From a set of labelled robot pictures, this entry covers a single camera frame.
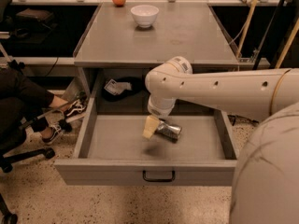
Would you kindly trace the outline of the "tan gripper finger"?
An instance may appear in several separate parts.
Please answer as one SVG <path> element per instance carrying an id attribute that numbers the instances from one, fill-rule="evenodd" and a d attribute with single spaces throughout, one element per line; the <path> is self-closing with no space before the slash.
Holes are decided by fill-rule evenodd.
<path id="1" fill-rule="evenodd" d="M 142 135 L 151 139 L 160 124 L 160 120 L 152 115 L 146 117 L 145 126 Z"/>

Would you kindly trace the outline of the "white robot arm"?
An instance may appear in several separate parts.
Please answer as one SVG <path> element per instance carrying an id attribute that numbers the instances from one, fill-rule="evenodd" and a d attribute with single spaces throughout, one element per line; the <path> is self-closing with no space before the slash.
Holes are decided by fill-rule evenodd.
<path id="1" fill-rule="evenodd" d="M 299 72 L 195 74 L 175 57 L 149 71 L 148 111 L 166 118 L 177 99 L 254 119 L 232 183 L 229 224 L 299 224 Z"/>

